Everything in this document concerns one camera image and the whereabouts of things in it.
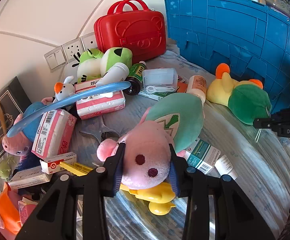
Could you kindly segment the white bottle orange label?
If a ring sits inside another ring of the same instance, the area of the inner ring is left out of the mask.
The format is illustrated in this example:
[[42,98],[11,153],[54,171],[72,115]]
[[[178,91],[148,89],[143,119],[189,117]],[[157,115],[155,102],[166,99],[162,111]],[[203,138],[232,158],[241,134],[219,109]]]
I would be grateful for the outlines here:
[[206,100],[207,83],[203,76],[193,75],[190,77],[186,93],[199,97],[202,105]]

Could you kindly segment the clear plastic floss box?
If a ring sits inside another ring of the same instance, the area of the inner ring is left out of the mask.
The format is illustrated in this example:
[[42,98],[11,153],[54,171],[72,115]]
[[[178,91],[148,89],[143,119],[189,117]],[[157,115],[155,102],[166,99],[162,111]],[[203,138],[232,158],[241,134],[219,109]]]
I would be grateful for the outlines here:
[[142,72],[143,87],[149,94],[175,92],[178,74],[174,68],[146,69]]

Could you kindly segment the pink tissue pack with barcode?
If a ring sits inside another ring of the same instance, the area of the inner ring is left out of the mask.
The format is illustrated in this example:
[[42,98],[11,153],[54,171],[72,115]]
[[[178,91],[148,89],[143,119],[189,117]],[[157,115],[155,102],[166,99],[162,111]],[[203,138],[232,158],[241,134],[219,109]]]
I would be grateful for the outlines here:
[[42,115],[32,146],[32,153],[40,159],[68,152],[77,118],[58,109]]

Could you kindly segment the small white pill bottle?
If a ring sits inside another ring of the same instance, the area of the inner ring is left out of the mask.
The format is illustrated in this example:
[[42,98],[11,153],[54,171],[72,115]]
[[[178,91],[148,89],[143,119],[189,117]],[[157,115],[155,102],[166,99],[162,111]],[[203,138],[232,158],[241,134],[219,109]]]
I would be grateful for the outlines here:
[[237,179],[238,174],[234,170],[233,164],[230,162],[229,158],[226,155],[222,155],[216,161],[214,166],[221,176],[229,175],[232,179]]

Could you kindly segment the black gift box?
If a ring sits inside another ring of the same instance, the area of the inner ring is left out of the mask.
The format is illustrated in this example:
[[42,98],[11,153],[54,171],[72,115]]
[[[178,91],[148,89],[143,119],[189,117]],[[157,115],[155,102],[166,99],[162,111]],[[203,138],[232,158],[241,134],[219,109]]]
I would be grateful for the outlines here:
[[0,90],[0,157],[5,154],[2,139],[13,126],[16,117],[31,104],[17,77]]

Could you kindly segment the white flat medicine box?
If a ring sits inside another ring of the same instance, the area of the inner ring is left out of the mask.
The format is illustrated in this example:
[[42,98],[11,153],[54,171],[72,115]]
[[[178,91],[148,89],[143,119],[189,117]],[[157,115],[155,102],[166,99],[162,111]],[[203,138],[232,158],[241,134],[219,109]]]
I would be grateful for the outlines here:
[[51,177],[51,174],[42,172],[41,167],[37,166],[17,172],[8,182],[8,185],[12,190],[23,189],[30,186],[48,183]]

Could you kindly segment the large pink pig plush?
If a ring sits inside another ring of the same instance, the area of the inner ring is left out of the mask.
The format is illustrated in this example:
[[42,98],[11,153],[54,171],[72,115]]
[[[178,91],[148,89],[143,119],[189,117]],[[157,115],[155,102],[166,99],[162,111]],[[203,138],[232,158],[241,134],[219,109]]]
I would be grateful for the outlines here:
[[197,139],[204,124],[203,102],[188,93],[173,93],[156,102],[140,122],[114,141],[106,139],[97,148],[97,157],[105,161],[125,143],[122,184],[142,190],[162,183],[169,174],[171,152],[183,157],[185,149]]

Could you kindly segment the red white medicine box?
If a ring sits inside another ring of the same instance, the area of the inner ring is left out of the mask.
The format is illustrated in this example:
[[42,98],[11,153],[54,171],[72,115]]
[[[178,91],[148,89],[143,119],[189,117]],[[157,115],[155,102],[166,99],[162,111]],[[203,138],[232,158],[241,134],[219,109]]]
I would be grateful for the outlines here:
[[61,162],[73,164],[77,161],[77,155],[73,152],[55,155],[40,161],[41,171],[46,174],[54,174],[61,171]]

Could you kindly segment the yellow beetle toy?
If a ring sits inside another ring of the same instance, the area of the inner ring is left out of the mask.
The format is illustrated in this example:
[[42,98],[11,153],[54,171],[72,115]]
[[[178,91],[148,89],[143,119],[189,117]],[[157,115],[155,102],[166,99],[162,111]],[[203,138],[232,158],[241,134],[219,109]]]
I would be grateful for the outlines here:
[[[93,168],[80,163],[67,164],[64,161],[60,162],[60,166],[77,176],[87,175],[93,170]],[[129,192],[137,199],[148,201],[149,210],[157,216],[166,215],[172,208],[176,207],[172,202],[175,198],[175,193],[172,190],[172,186],[167,182],[162,182],[155,187],[142,190],[131,190],[127,186],[121,184],[120,189]]]

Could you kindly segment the orange dress pig plush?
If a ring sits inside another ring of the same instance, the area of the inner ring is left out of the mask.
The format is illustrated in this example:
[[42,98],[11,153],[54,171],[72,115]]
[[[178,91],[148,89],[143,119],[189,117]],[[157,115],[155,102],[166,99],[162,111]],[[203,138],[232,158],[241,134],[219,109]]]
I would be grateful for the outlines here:
[[17,235],[21,229],[18,201],[22,197],[13,191],[8,183],[4,183],[0,193],[0,228]]

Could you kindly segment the teal white medicine box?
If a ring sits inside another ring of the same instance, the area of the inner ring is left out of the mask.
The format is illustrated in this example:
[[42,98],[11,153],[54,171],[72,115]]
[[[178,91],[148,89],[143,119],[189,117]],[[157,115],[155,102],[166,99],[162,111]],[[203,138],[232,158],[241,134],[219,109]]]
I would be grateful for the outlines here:
[[220,157],[221,151],[199,138],[186,148],[184,158],[191,167],[208,174]]

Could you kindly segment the blue plastic storage crate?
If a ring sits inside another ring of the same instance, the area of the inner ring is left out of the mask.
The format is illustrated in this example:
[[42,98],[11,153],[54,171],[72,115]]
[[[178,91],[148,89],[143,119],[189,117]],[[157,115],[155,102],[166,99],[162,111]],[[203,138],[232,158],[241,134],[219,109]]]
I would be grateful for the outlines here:
[[251,0],[165,0],[168,36],[187,61],[261,80],[272,111],[290,107],[290,18]]

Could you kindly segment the pink Kotex pad pack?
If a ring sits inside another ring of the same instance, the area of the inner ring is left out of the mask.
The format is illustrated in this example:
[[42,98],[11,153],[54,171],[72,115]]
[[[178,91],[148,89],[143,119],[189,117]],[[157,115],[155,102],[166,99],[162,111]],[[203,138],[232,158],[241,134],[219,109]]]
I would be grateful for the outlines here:
[[25,197],[22,198],[22,200],[18,201],[18,209],[19,209],[19,216],[20,216],[20,223],[21,226],[24,225],[28,217],[31,215],[33,210],[37,206],[37,202],[34,202],[30,199],[27,199]]

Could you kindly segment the pink striped tissue pack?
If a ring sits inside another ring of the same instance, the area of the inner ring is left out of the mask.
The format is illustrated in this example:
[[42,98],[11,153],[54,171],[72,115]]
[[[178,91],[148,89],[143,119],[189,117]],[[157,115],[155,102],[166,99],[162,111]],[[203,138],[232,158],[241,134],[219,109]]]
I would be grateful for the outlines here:
[[124,107],[125,96],[122,91],[88,96],[76,102],[77,114],[82,120],[119,111]]

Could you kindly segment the yellow duck plush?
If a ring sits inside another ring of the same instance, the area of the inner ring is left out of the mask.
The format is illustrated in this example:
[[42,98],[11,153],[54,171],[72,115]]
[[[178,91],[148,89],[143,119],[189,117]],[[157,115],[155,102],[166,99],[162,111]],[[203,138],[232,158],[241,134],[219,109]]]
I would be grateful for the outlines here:
[[237,81],[230,76],[230,67],[225,63],[217,66],[215,76],[206,92],[209,102],[226,106],[246,125],[270,117],[272,104],[260,80]]

